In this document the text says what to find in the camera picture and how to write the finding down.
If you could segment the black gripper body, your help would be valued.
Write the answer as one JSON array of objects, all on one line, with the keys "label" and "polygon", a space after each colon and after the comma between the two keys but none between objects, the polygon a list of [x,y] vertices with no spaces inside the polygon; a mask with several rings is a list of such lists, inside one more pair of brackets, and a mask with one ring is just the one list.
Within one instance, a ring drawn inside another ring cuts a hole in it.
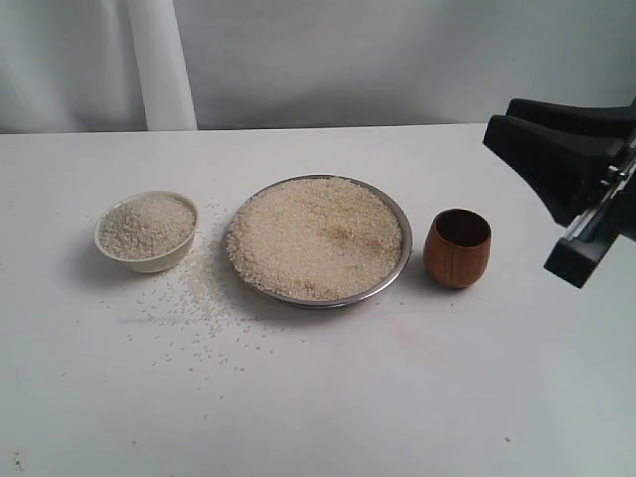
[{"label": "black gripper body", "polygon": [[581,288],[620,236],[635,239],[634,136],[607,168],[600,198],[569,224],[544,269]]}]

